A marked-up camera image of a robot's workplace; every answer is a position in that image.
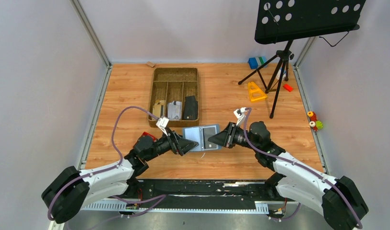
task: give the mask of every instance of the wooden table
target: wooden table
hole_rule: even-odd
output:
[[[276,64],[262,69],[266,82]],[[249,124],[264,121],[272,140],[303,163],[322,170],[321,162],[308,125],[302,99],[293,72],[289,81],[292,92],[281,88],[274,119],[269,119],[274,92],[268,99],[251,103],[247,82],[254,81],[263,89],[258,74],[242,85],[237,82],[251,70],[245,64],[157,64],[156,67],[198,68],[201,84],[200,125],[219,124],[224,129],[229,121],[237,121],[233,111],[240,107],[252,107]],[[104,102],[98,118],[95,134],[87,158],[86,169],[103,166],[118,160],[119,156],[110,141],[114,122],[120,111],[130,105],[149,108],[151,80],[154,69],[145,64],[116,64],[111,72]],[[172,130],[181,133],[180,128]],[[148,125],[145,113],[131,109],[124,113],[115,134],[118,148],[127,154],[143,132],[160,137],[158,128]],[[236,146],[232,149],[189,153],[183,157],[168,152],[148,165],[150,168],[140,178],[174,179],[267,179],[272,171],[262,167],[254,157],[254,151]]]

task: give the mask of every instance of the black music stand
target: black music stand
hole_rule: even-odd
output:
[[[357,22],[365,2],[366,0],[260,0],[254,40],[260,44],[275,44],[283,41],[288,41],[288,43],[284,50],[278,50],[272,58],[239,81],[238,84],[241,85],[257,72],[265,87],[265,92],[276,91],[270,114],[272,119],[284,69],[286,70],[285,80],[288,80],[289,60],[294,57],[294,54],[289,50],[293,40],[358,30],[360,27]],[[260,69],[276,58],[280,58],[280,60],[267,86]],[[272,84],[281,67],[277,89],[272,89]]]

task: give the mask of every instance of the blue toy block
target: blue toy block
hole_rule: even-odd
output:
[[[267,59],[262,57],[251,57],[248,59],[248,64],[250,65],[250,69],[257,69],[259,66],[267,62]]]

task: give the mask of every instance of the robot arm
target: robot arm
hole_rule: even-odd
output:
[[[232,148],[237,144],[253,149],[258,162],[275,172],[266,182],[271,185],[273,195],[290,198],[310,207],[320,213],[334,229],[353,229],[357,224],[356,219],[343,198],[330,184],[341,191],[358,218],[362,219],[368,212],[368,207],[354,182],[345,176],[337,179],[298,161],[271,141],[270,132],[262,121],[252,123],[249,131],[244,131],[239,125],[247,119],[244,116],[246,110],[246,108],[236,110],[234,113],[238,118],[237,123],[229,122],[222,132],[210,137],[209,141],[226,148]],[[256,151],[255,148],[272,157]]]
[[[149,168],[147,161],[170,150],[183,156],[197,145],[197,142],[184,139],[167,127],[163,129],[163,135],[159,139],[144,132],[121,161],[88,170],[77,171],[73,166],[66,168],[42,193],[42,199],[49,207],[54,196],[66,184],[81,175],[89,174],[63,190],[54,203],[51,212],[53,219],[58,224],[66,222],[86,205],[128,192],[129,184],[134,183],[136,177]]]

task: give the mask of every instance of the gray floor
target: gray floor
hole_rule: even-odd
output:
[[[287,205],[290,215],[296,205]],[[68,226],[71,230],[87,230],[117,212],[80,211]],[[258,214],[189,214],[189,213],[147,213],[135,218],[117,218],[95,230],[272,230],[302,229],[331,230],[321,215],[312,209],[302,206],[297,215],[288,221],[277,223],[268,220],[266,215]]]

